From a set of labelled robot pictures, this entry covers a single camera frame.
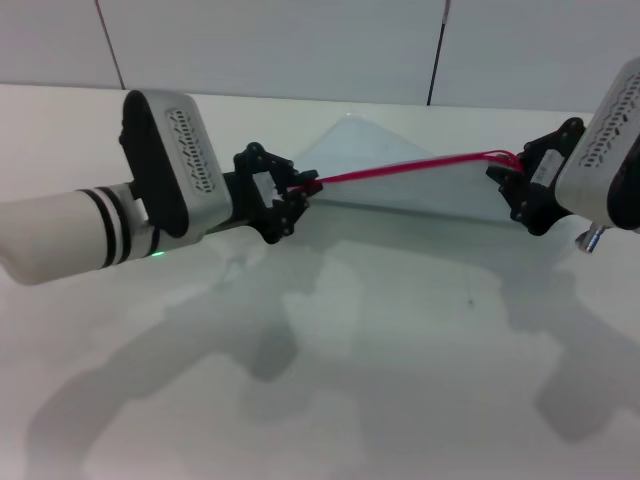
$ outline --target red wire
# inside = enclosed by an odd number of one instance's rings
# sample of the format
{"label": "red wire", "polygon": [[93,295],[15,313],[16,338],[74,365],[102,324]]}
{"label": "red wire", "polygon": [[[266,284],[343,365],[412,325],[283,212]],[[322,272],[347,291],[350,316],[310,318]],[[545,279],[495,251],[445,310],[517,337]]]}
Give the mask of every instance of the red wire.
{"label": "red wire", "polygon": [[447,167],[458,165],[460,163],[475,162],[486,160],[492,163],[504,165],[514,170],[522,172],[520,159],[511,152],[506,150],[491,150],[488,152],[467,153],[464,155],[456,155],[453,157],[435,158],[432,160],[417,160],[415,162],[403,163],[399,165],[388,165],[386,167],[371,168],[369,170],[360,170],[358,172],[344,173],[333,177],[322,178],[316,180],[319,183],[341,183],[353,180],[363,180],[365,178],[382,177],[386,175],[395,175],[398,173],[412,172],[415,170],[426,170],[427,168]]}

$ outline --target ventilation grille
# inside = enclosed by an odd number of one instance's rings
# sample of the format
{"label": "ventilation grille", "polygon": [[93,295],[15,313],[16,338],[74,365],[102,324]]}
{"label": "ventilation grille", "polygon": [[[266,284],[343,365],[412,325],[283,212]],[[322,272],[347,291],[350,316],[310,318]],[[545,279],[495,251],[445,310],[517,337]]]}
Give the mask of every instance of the ventilation grille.
{"label": "ventilation grille", "polygon": [[620,136],[620,131],[632,116],[638,114],[640,105],[640,72],[629,76],[618,98],[609,108],[608,114],[601,122],[594,140],[587,146],[585,154],[578,162],[579,167],[598,168],[604,163],[605,155]]}
{"label": "ventilation grille", "polygon": [[182,110],[171,110],[167,116],[171,133],[182,155],[182,161],[187,167],[189,180],[195,192],[203,195],[213,192],[215,184],[209,165],[204,159],[200,139],[191,123],[191,115]]}

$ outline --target white cylindrical arm segment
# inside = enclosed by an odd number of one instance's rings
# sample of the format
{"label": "white cylindrical arm segment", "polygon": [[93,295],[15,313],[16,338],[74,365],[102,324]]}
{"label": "white cylindrical arm segment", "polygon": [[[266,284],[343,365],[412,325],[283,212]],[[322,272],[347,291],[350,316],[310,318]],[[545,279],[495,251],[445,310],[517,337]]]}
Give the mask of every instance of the white cylindrical arm segment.
{"label": "white cylindrical arm segment", "polygon": [[0,262],[20,283],[95,270],[106,256],[103,219],[84,192],[0,204]]}

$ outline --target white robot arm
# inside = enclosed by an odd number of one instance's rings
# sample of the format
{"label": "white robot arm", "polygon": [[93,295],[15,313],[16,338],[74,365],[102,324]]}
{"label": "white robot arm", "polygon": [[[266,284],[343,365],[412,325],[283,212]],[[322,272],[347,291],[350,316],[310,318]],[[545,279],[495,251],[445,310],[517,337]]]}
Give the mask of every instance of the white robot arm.
{"label": "white robot arm", "polygon": [[241,225],[276,243],[322,189],[317,172],[298,172],[257,143],[223,174],[187,95],[132,91],[122,126],[133,182],[0,204],[0,262],[14,279],[43,283]]}
{"label": "white robot arm", "polygon": [[571,118],[518,156],[524,173],[491,166],[487,175],[529,233],[579,215],[593,223],[576,243],[592,253],[608,228],[640,231],[640,58],[624,65],[588,128]]}

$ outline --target clear plastic film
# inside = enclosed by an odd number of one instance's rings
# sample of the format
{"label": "clear plastic film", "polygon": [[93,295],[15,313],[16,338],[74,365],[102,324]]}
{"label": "clear plastic film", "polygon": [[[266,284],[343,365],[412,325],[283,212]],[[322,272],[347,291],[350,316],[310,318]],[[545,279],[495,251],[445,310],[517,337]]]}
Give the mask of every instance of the clear plastic film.
{"label": "clear plastic film", "polygon": [[[296,165],[318,170],[321,178],[342,179],[325,182],[324,190],[314,197],[317,201],[509,221],[508,205],[497,185],[485,175],[488,160],[451,162],[447,158],[436,158],[374,123],[347,116],[300,155]],[[411,164],[428,163],[424,160],[439,163],[438,168],[413,169]],[[408,171],[397,168],[407,164]],[[394,167],[380,169],[391,165]],[[372,169],[389,173],[345,176]]]}

